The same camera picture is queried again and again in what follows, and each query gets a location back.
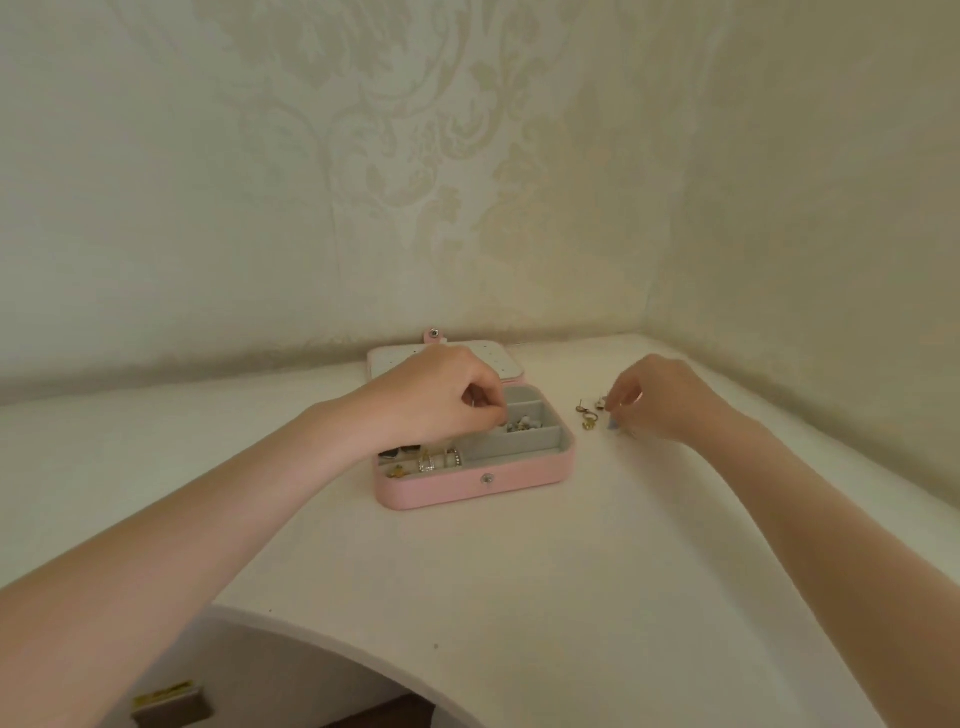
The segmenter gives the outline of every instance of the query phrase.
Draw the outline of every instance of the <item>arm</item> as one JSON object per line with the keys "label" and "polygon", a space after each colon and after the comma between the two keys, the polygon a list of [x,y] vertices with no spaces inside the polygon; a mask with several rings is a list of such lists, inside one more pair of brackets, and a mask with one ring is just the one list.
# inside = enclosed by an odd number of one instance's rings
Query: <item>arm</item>
{"label": "arm", "polygon": [[95,725],[339,473],[505,418],[492,369],[466,349],[428,347],[12,583],[0,591],[0,725]]}
{"label": "arm", "polygon": [[684,362],[646,357],[607,404],[723,476],[891,728],[960,725],[960,587]]}

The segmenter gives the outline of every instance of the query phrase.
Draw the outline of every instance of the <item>forearm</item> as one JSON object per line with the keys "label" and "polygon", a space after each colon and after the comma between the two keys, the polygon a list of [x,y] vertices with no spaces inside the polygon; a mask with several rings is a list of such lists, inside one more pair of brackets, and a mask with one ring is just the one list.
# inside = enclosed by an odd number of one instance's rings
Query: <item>forearm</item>
{"label": "forearm", "polygon": [[718,412],[689,444],[750,512],[884,719],[960,725],[960,588],[759,423]]}
{"label": "forearm", "polygon": [[0,592],[0,724],[94,724],[304,503],[364,454],[342,406],[312,407]]}

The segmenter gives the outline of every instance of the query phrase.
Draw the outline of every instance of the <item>jewelry box compartment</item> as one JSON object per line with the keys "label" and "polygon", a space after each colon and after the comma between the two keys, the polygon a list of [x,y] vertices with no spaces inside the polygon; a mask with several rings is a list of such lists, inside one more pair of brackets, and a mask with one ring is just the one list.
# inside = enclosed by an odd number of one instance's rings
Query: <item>jewelry box compartment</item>
{"label": "jewelry box compartment", "polygon": [[[568,445],[560,418],[536,389],[526,385],[505,387],[508,419],[490,432],[466,435],[453,441],[465,468],[511,462],[519,457],[549,455]],[[527,429],[510,427],[526,423]]]}

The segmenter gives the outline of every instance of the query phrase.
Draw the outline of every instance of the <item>left hand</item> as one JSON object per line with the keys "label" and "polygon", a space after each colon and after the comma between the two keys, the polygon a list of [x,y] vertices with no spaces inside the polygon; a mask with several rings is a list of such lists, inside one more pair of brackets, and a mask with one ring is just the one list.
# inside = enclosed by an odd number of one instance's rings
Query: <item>left hand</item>
{"label": "left hand", "polygon": [[425,445],[507,422],[503,382],[466,347],[431,344],[345,398],[377,451]]}

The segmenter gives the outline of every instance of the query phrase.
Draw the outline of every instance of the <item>tabletop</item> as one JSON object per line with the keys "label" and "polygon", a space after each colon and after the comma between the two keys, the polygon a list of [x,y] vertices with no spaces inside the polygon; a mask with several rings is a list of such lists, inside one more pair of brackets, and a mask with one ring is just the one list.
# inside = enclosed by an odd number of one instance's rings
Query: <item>tabletop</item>
{"label": "tabletop", "polygon": [[[881,723],[749,516],[696,454],[579,427],[664,345],[510,347],[577,431],[566,482],[395,512],[369,462],[220,594],[486,728]],[[735,406],[960,581],[960,513],[708,370]],[[362,363],[0,408],[0,585],[360,386]]]}

